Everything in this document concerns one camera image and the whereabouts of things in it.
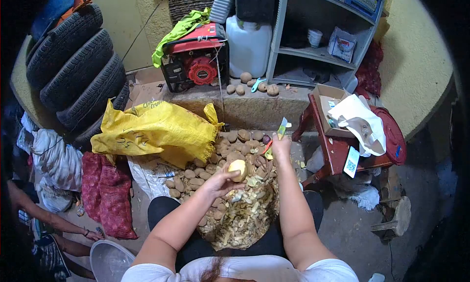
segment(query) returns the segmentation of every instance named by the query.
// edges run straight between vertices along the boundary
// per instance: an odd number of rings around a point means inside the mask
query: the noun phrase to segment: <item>stack of tires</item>
[[[108,98],[120,110],[129,98],[124,65],[102,24],[100,8],[86,5],[43,36],[26,59],[41,102],[82,146],[101,132]]]

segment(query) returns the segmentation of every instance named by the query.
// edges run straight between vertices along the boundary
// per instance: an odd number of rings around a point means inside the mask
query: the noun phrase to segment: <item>yellow sack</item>
[[[200,116],[164,101],[143,103],[124,112],[113,109],[111,100],[101,122],[103,133],[91,138],[94,153],[141,156],[160,153],[163,160],[184,169],[198,158],[206,161],[212,142],[224,123],[219,123],[209,103]]]

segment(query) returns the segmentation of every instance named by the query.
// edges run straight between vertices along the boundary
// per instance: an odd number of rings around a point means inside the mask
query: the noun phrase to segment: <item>qr code card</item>
[[[349,147],[349,154],[348,158],[346,159],[346,164],[344,165],[343,171],[354,178],[357,169],[357,163],[359,162],[359,151],[357,151],[354,147]]]

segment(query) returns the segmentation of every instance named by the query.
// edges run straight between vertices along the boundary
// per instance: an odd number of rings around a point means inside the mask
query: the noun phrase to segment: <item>white t-shirt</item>
[[[214,257],[198,258],[176,274],[161,265],[136,265],[126,271],[121,282],[196,282],[211,267],[212,259]],[[272,255],[224,258],[220,276],[256,282],[359,282],[351,267],[339,259],[324,259],[300,272],[290,261]]]

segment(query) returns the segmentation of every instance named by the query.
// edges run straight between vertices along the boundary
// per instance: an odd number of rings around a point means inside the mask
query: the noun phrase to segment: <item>black pants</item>
[[[304,196],[307,200],[310,210],[312,211],[312,215],[314,216],[315,229],[318,232],[321,219],[323,218],[323,202],[321,200],[321,196],[320,194],[309,190],[304,191]],[[179,203],[173,198],[154,198],[150,203],[148,211],[150,231],[161,219],[163,219],[164,216],[168,215],[178,206]],[[283,258],[287,257],[284,250],[284,244],[282,242],[281,224],[279,223],[279,217],[271,224],[263,237],[246,250],[221,250],[221,255],[229,257],[259,256],[265,254],[276,255]],[[185,264],[195,259],[211,257],[214,255],[215,250],[212,248],[212,245],[208,241],[204,240],[197,231],[194,231],[183,248],[181,248],[181,250],[176,255],[176,272],[179,272]]]

